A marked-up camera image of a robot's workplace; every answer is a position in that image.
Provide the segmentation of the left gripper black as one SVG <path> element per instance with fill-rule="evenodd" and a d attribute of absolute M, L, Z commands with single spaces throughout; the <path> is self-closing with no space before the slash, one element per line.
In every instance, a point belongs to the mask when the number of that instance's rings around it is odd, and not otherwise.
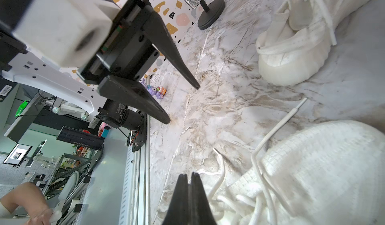
<path fill-rule="evenodd" d="M 156 48 L 195 89 L 200 88 L 149 0 L 125 3 L 95 56 L 77 74 L 86 84 L 99 84 L 101 96 L 169 124 L 169 115 L 138 82 L 158 58 Z"/>

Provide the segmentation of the white sneaker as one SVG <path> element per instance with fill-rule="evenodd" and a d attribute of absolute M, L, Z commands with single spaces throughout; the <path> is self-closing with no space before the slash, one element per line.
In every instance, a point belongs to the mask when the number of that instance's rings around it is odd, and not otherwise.
<path fill-rule="evenodd" d="M 256 40 L 259 73 L 276 86 L 299 84 L 324 65 L 335 30 L 371 0 L 282 0 L 271 24 Z"/>
<path fill-rule="evenodd" d="M 382 225 L 385 222 L 385 133 L 357 120 L 327 121 L 299 130 L 262 153 L 299 111 L 293 108 L 260 141 L 251 168 L 207 198 L 220 225 Z"/>

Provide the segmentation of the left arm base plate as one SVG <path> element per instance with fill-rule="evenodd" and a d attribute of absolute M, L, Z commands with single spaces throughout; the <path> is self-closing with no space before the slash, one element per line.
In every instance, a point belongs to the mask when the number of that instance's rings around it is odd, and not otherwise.
<path fill-rule="evenodd" d="M 147 131 L 148 131 L 148 115 L 141 114 L 142 119 L 140 122 L 140 126 L 137 129 L 135 135 L 132 136 L 131 146 L 132 152 L 135 153 L 139 151 L 143 145 L 147 142 Z"/>

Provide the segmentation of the person hand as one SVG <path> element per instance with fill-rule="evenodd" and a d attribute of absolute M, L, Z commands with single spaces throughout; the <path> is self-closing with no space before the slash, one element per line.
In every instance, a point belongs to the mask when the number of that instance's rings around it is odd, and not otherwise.
<path fill-rule="evenodd" d="M 38 215 L 34 216 L 33 218 L 30 218 L 26 225 L 50 225 L 50 219 L 52 215 L 54 214 L 54 211 L 52 209 L 47 209 Z"/>

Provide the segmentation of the person forearm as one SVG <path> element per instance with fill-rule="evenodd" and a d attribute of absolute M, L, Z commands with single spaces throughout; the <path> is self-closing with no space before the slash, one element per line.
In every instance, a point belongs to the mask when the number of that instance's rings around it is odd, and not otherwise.
<path fill-rule="evenodd" d="M 12 214 L 18 207 L 24 208 L 31 217 L 48 210 L 41 190 L 31 182 L 25 182 L 1 198 L 1 205 Z"/>

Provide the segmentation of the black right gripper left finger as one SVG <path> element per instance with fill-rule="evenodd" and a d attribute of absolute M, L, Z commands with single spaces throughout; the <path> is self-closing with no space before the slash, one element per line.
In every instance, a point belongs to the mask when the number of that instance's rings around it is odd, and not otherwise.
<path fill-rule="evenodd" d="M 162 224 L 188 224 L 188 182 L 186 174 L 180 174 L 178 176 L 176 186 Z"/>

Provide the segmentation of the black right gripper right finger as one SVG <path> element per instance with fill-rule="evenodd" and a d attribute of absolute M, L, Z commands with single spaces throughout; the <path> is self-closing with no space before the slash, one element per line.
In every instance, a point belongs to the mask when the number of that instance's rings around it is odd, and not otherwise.
<path fill-rule="evenodd" d="M 216 225 L 200 175 L 191 174 L 189 184 L 189 224 Z"/>

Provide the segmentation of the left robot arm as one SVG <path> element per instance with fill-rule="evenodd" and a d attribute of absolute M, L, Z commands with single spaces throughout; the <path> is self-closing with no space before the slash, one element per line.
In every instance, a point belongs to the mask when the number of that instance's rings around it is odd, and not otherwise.
<path fill-rule="evenodd" d="M 114 128 L 170 122 L 139 81 L 160 54 L 200 88 L 149 0 L 1 0 L 1 77 Z"/>

